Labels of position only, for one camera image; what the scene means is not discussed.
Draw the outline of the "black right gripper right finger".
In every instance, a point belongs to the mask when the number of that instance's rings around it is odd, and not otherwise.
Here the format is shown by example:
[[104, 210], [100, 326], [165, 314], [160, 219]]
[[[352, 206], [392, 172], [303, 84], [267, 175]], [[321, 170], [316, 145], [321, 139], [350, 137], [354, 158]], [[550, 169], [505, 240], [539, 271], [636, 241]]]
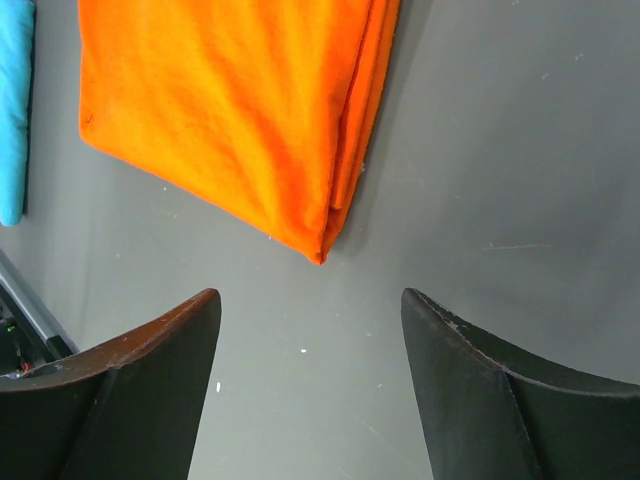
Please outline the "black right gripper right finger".
[[638, 478], [638, 385], [546, 360], [414, 288], [401, 321], [434, 478]]

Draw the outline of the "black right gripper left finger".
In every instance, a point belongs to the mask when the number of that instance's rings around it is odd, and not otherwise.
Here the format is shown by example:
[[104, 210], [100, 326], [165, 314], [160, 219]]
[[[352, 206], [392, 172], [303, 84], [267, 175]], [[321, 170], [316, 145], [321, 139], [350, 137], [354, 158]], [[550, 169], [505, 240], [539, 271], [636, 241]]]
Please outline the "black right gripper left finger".
[[185, 479], [209, 385], [221, 298], [1, 379], [4, 479]]

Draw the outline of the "orange t-shirt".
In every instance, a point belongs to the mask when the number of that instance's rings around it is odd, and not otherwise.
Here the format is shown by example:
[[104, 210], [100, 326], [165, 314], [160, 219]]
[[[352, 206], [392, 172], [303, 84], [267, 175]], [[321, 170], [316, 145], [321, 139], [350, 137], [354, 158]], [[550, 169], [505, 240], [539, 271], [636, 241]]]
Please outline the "orange t-shirt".
[[396, 1], [82, 1], [89, 146], [325, 261], [380, 105]]

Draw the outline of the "folded light blue t-shirt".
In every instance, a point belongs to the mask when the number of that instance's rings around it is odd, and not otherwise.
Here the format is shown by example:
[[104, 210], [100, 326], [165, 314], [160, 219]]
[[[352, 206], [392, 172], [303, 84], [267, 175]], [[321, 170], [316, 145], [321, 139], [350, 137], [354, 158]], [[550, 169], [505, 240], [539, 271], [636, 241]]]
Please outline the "folded light blue t-shirt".
[[29, 152], [29, 102], [35, 5], [1, 3], [1, 224], [23, 215]]

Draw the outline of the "aluminium frame rail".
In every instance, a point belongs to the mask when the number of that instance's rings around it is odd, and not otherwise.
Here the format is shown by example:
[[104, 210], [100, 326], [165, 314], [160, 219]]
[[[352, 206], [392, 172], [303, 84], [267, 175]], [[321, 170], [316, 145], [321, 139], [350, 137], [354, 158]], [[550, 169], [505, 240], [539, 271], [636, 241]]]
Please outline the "aluminium frame rail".
[[40, 349], [47, 361], [79, 352], [61, 324], [4, 252], [1, 252], [1, 298], [27, 338]]

